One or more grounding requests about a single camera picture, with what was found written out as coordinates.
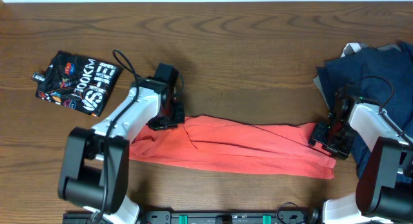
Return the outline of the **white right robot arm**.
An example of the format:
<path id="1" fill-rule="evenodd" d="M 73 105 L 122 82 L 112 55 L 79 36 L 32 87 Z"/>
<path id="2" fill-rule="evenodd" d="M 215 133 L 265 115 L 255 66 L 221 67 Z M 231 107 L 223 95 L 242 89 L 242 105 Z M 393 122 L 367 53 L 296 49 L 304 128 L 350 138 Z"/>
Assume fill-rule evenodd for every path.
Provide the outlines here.
<path id="1" fill-rule="evenodd" d="M 370 150 L 364 173 L 355 193 L 324 202 L 321 222 L 412 223 L 412 186 L 397 181 L 412 175 L 412 138 L 378 103 L 336 94 L 330 123 L 318 123 L 308 143 L 343 158 L 356 136 Z"/>

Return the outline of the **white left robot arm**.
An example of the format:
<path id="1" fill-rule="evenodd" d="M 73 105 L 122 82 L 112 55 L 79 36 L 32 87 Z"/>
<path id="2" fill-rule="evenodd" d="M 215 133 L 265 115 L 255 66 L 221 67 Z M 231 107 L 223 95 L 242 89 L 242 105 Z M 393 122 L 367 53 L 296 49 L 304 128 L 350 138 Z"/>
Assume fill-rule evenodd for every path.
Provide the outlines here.
<path id="1" fill-rule="evenodd" d="M 89 223 L 138 223 L 139 206 L 126 194 L 130 144 L 144 126 L 166 130 L 184 121 L 175 84 L 174 78 L 139 78 L 106 119 L 69 134 L 57 194 L 89 210 Z"/>

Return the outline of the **orange printed t-shirt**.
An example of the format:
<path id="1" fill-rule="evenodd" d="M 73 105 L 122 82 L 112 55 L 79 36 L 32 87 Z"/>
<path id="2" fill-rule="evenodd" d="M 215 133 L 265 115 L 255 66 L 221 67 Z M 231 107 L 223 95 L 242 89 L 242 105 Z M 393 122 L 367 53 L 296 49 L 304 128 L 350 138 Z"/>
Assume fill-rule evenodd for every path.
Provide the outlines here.
<path id="1" fill-rule="evenodd" d="M 308 144 L 314 127 L 187 117 L 168 130 L 144 127 L 130 146 L 130 159 L 215 172 L 332 179 L 336 160 L 321 145 Z"/>

